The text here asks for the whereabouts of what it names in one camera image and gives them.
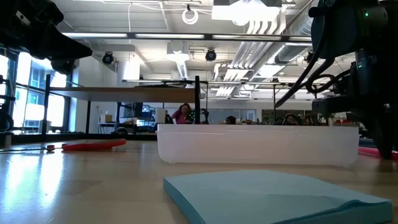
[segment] table surface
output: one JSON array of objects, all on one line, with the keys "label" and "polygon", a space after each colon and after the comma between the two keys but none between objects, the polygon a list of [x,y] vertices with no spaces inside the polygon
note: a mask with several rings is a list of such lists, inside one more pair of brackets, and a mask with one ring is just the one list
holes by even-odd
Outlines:
[{"label": "table surface", "polygon": [[51,87],[50,92],[79,100],[98,102],[195,102],[195,89],[192,88]]},{"label": "table surface", "polygon": [[188,223],[163,191],[163,177],[239,169],[308,175],[389,198],[398,215],[396,162],[360,155],[350,168],[168,164],[156,142],[130,141],[114,152],[0,154],[0,223]]}]

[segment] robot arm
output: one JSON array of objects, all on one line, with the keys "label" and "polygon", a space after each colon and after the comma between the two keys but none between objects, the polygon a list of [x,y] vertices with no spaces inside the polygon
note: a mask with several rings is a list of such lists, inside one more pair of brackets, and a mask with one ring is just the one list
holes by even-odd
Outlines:
[{"label": "robot arm", "polygon": [[[319,113],[350,111],[356,121],[368,129],[380,155],[391,158],[392,146],[398,148],[398,95],[395,75],[398,57],[398,3],[377,0],[320,0],[308,13],[314,56],[307,69],[276,106],[289,99],[299,88],[320,92],[333,85],[334,97],[314,100],[312,108]],[[322,74],[335,57],[355,52],[351,68],[337,76]],[[325,62],[305,83],[318,58]],[[320,77],[331,80],[315,90],[312,83]]]},{"label": "robot arm", "polygon": [[63,15],[50,0],[3,0],[1,4],[0,48],[47,58],[54,70],[66,75],[76,59],[92,54],[91,49],[57,30]]}]

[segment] security camera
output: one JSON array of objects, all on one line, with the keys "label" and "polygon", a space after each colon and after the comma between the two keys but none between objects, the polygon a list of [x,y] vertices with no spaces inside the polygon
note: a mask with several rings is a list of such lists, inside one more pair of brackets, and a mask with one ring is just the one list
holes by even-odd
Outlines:
[{"label": "security camera", "polygon": [[116,58],[113,57],[113,52],[105,52],[104,57],[102,58],[102,62],[105,65],[111,65],[116,61]]},{"label": "security camera", "polygon": [[217,54],[214,51],[214,49],[208,49],[207,53],[206,53],[206,60],[209,62],[212,62],[212,61],[216,60],[216,58],[217,58]]}]

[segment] pink shirt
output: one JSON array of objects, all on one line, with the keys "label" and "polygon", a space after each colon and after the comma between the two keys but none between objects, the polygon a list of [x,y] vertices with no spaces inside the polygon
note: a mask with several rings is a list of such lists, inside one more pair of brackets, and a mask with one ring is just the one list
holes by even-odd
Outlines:
[{"label": "pink shirt", "polygon": [[172,118],[175,118],[175,122],[177,124],[185,124],[185,118],[187,117],[186,114],[181,114],[179,111],[176,111],[173,115]]}]

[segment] woman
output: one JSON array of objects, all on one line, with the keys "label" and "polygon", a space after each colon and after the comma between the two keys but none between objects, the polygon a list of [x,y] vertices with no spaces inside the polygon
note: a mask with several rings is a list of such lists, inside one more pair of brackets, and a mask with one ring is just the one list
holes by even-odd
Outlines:
[{"label": "woman", "polygon": [[175,119],[176,124],[186,124],[188,113],[191,112],[191,107],[188,103],[184,103],[180,108],[171,116]]}]

